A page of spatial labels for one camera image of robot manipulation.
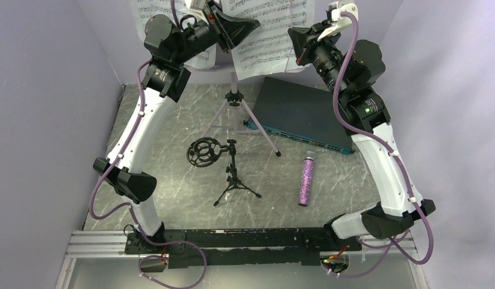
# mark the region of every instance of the gray wall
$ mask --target gray wall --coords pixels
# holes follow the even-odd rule
[[[75,1],[0,1],[0,288],[54,288],[121,86]]]
[[[376,90],[437,206],[426,276],[432,288],[495,288],[495,1],[406,0],[382,53]],[[414,233],[423,256],[423,226]]]
[[[101,41],[113,68],[121,83],[135,83],[136,68],[149,59],[150,54],[139,39],[132,18],[129,0],[77,0],[88,18],[95,33]],[[356,0],[360,11],[360,23],[363,25],[361,38],[379,43],[403,0]],[[315,21],[325,19],[325,10],[331,0],[316,0]],[[346,32],[339,42],[344,48],[350,39],[351,32]],[[230,63],[231,56],[217,50],[216,63]],[[314,69],[307,68],[299,74],[286,73],[275,75],[297,83],[321,82]],[[247,79],[261,81],[261,78]],[[193,72],[190,82],[195,83],[227,83],[229,72]]]

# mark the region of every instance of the robotic arm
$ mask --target robotic arm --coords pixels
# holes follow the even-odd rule
[[[345,12],[354,19],[344,17]],[[435,211],[435,205],[432,200],[423,199],[408,179],[394,141],[390,115],[382,98],[372,89],[385,70],[379,46],[367,40],[357,41],[353,51],[349,51],[351,56],[342,55],[335,46],[340,38],[338,32],[357,19],[356,5],[353,1],[333,2],[327,13],[327,20],[310,28],[290,28],[288,34],[297,64],[312,63],[334,92],[335,114],[366,160],[381,201],[369,210],[338,216],[325,229],[335,242],[360,235],[389,238]],[[345,68],[344,59],[348,59]]]
[[[180,25],[185,20],[188,22],[183,30],[162,14],[147,21],[144,45],[152,58],[141,82],[144,97],[140,97],[114,149],[106,158],[95,159],[93,164],[93,168],[124,199],[122,205],[132,206],[150,241],[159,243],[164,241],[164,223],[157,215],[152,199],[157,180],[144,173],[143,167],[156,131],[179,101],[189,79],[190,72],[183,64],[215,44],[228,52],[260,26],[257,20],[223,14],[212,0],[193,3],[189,7],[199,10],[200,19],[193,15],[184,16]],[[96,219],[103,219],[114,210],[102,217],[93,213],[97,190],[98,186],[92,195],[90,214]]]

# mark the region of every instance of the paper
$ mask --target paper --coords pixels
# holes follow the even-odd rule
[[[129,0],[134,16],[137,34],[139,38],[145,40],[145,25],[146,21],[152,16],[163,14],[169,17],[173,23],[173,14],[171,13],[171,5],[169,0]],[[175,10],[178,19],[184,15],[193,14],[185,7],[184,0],[175,0]],[[204,52],[192,58],[185,65],[196,69],[209,69],[214,67],[216,63],[216,46],[209,47]]]
[[[257,28],[232,50],[239,80],[303,67],[296,64],[290,27],[314,24],[314,0],[223,0],[223,12],[230,16],[260,21]]]

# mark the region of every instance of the blue edge strip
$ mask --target blue edge strip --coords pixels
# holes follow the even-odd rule
[[[246,126],[249,129],[258,129],[257,125],[254,124],[253,122],[244,122],[244,126]],[[339,152],[339,153],[344,154],[344,155],[348,155],[352,151],[351,148],[343,148],[341,146],[333,146],[331,144],[326,144],[326,143],[323,143],[323,142],[320,142],[317,140],[313,140],[309,137],[303,137],[301,135],[296,135],[296,134],[291,134],[289,132],[280,131],[279,129],[271,128],[269,126],[262,125],[262,127],[265,129],[265,132],[268,134],[277,135],[278,137],[284,137],[284,138],[287,138],[289,140],[298,141],[300,143],[307,143],[307,144],[312,145],[312,146],[318,146],[319,148],[328,149],[328,150],[333,151],[333,152]]]

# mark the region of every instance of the small black tripod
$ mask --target small black tripod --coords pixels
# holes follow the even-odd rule
[[[261,194],[251,190],[248,188],[246,185],[244,185],[240,179],[237,177],[237,168],[235,167],[235,154],[237,153],[237,150],[235,149],[235,144],[237,143],[236,140],[227,140],[228,146],[226,147],[228,149],[228,153],[231,156],[231,164],[226,167],[226,173],[230,173],[231,176],[228,176],[226,181],[229,183],[228,187],[226,190],[223,191],[221,196],[217,199],[217,201],[214,203],[214,207],[219,204],[219,200],[226,194],[227,191],[239,189],[239,190],[248,190],[251,193],[255,194],[256,197],[262,197]]]

